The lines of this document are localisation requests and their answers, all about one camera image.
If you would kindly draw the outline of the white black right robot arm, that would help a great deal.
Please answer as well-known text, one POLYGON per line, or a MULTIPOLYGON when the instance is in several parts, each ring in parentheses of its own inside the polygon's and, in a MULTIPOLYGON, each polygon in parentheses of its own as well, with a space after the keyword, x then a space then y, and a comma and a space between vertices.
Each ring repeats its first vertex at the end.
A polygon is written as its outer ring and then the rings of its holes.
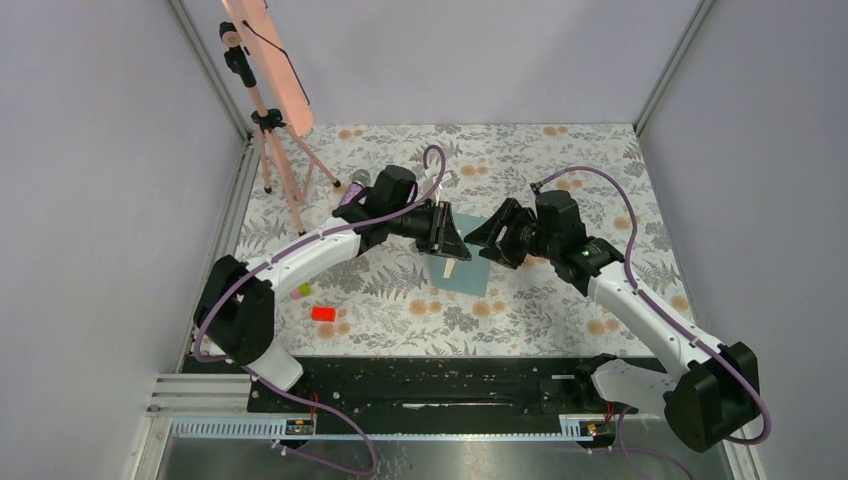
POLYGON ((479 247, 481 257, 511 269, 527 256, 548 260, 561 280, 612 313, 663 366, 657 372, 612 355, 597 357, 573 386, 583 410, 597 412, 609 402, 634 407, 664 419, 696 452, 765 415, 754 352, 742 342, 725 344, 639 287, 625 256, 587 234, 568 192, 543 192, 532 208, 508 198, 464 240, 479 247))

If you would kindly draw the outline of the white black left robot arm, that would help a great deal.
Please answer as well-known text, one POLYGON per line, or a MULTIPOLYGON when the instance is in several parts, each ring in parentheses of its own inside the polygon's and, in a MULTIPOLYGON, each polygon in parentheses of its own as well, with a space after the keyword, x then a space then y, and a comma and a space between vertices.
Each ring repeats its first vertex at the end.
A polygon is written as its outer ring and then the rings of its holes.
POLYGON ((276 337, 278 300, 392 236, 412 240, 423 254, 469 260, 451 205, 439 197, 444 175, 444 167, 432 165, 418 183, 411 171, 389 165, 372 186, 281 251, 247 262, 232 255, 219 258, 195 311, 194 357, 203 363, 229 361, 272 385, 272 398, 285 410, 304 407, 311 387, 301 377, 301 363, 276 337))

